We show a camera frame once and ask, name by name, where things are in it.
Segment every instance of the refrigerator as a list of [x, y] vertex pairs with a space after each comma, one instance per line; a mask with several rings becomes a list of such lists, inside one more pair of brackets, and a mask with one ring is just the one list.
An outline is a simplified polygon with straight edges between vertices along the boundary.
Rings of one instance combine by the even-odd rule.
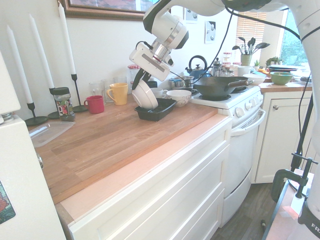
[[0, 239], [65, 240], [0, 52]]

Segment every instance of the candle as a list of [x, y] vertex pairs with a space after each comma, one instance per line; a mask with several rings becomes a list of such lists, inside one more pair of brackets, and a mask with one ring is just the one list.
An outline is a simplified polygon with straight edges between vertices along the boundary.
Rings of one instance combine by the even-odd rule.
[[19, 50], [18, 50], [18, 46], [17, 46], [17, 43], [16, 43], [14, 32], [11, 30], [11, 28], [8, 25], [6, 27], [6, 31], [7, 31], [8, 36], [9, 36], [9, 42], [10, 42], [10, 45], [11, 45], [11, 48], [12, 48], [13, 57], [14, 57], [16, 65], [18, 67], [18, 72], [19, 72], [19, 75], [20, 75], [20, 79], [21, 79], [23, 91], [24, 91], [24, 94], [25, 94], [26, 102], [28, 104], [32, 104], [34, 101], [32, 100], [32, 97], [31, 97], [31, 93], [30, 93], [30, 90], [29, 90], [26, 74], [25, 74], [25, 71], [24, 71], [24, 66], [22, 65], [22, 62], [21, 62], [21, 58], [20, 58], [20, 54], [19, 54]]
[[70, 38], [69, 38], [69, 33], [68, 33], [65, 9], [60, 2], [59, 2], [59, 14], [60, 14], [60, 20], [61, 20], [61, 24], [62, 24], [64, 40], [66, 42], [66, 48], [67, 48], [66, 52], [68, 55], [68, 62], [69, 62], [71, 74], [76, 74], [75, 62], [74, 62], [74, 58], [72, 56]]
[[41, 43], [41, 39], [40, 39], [40, 35], [39, 35], [38, 29], [37, 29], [35, 19], [31, 16], [31, 14], [29, 14], [29, 19], [30, 19], [31, 29], [33, 32], [35, 43], [36, 43], [36, 46], [37, 46], [39, 54], [40, 54], [42, 65], [44, 67], [44, 73], [45, 73], [46, 80], [48, 82], [49, 88], [54, 89], [55, 88], [54, 81], [52, 80], [48, 61], [47, 61], [46, 54], [45, 54], [45, 50], [44, 50], [44, 47], [42, 46], [42, 43]]

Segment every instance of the yellow mug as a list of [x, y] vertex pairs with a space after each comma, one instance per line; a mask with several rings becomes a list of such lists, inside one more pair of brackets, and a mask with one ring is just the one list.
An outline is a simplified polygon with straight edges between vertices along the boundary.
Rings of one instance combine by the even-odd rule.
[[111, 98], [115, 105], [125, 105], [128, 101], [128, 84], [127, 83], [114, 83], [110, 85], [110, 89], [106, 91], [106, 94]]

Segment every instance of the wooden floor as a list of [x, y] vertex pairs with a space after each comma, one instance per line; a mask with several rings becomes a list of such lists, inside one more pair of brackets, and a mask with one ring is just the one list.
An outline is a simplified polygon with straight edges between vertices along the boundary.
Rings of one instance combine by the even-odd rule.
[[261, 220], [268, 225], [276, 203], [271, 199], [271, 183], [252, 184], [239, 210], [211, 240], [261, 240]]

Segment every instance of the black wok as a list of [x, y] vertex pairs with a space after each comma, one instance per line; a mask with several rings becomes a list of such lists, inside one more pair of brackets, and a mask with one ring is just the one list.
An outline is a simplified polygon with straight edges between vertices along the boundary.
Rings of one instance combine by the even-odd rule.
[[200, 78], [193, 84], [193, 88], [207, 98], [221, 98], [232, 93], [235, 88], [248, 86], [252, 82], [243, 76], [211, 76]]

